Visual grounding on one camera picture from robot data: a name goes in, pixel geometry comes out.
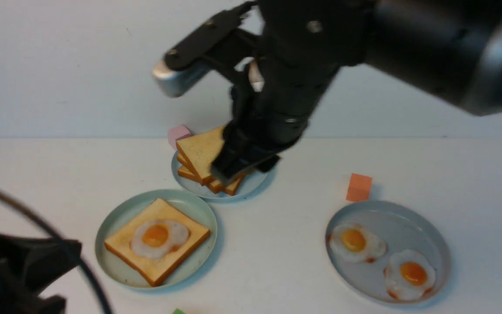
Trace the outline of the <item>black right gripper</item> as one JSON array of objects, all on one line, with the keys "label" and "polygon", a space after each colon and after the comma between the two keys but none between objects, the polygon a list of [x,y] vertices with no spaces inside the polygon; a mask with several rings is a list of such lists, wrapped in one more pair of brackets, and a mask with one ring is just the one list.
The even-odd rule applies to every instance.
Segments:
[{"label": "black right gripper", "polygon": [[264,20],[256,62],[262,90],[224,131],[211,163],[215,178],[267,173],[277,153],[299,141],[323,94],[343,66],[365,59],[373,0],[259,0]]}]

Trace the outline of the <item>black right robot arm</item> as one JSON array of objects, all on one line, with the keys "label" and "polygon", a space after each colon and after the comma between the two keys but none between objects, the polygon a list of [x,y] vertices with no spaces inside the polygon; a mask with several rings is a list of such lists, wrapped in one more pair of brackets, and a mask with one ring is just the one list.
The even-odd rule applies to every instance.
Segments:
[{"label": "black right robot arm", "polygon": [[502,113],[502,0],[259,0],[264,85],[234,88],[211,164],[231,181],[299,141],[338,71],[370,65],[476,116]]}]

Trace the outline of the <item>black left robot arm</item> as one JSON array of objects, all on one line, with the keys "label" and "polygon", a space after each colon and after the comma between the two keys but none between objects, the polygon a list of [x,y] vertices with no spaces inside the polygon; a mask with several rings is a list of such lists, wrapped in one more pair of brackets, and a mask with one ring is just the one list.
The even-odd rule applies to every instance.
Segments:
[{"label": "black left robot arm", "polygon": [[0,234],[0,314],[63,314],[64,297],[40,293],[77,266],[56,240]]}]

